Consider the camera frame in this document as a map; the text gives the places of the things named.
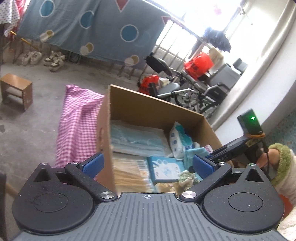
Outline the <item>green fleece sleeve forearm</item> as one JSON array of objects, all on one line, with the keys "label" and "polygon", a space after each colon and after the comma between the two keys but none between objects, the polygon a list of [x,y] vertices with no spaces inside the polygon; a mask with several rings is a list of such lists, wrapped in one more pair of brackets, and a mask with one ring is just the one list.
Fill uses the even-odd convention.
[{"label": "green fleece sleeve forearm", "polygon": [[277,192],[285,196],[293,206],[289,215],[278,226],[278,232],[287,240],[295,240],[295,153],[288,146],[275,143],[269,146],[271,150],[277,150],[280,161],[277,174],[272,184]]}]

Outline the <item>right hand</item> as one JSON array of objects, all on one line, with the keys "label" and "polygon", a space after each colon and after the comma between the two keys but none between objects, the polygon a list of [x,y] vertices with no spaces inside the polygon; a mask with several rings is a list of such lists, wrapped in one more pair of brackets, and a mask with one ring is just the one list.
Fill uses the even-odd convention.
[{"label": "right hand", "polygon": [[257,160],[256,164],[259,168],[271,165],[274,170],[278,169],[280,162],[280,153],[276,149],[269,149],[268,153],[263,153]]}]

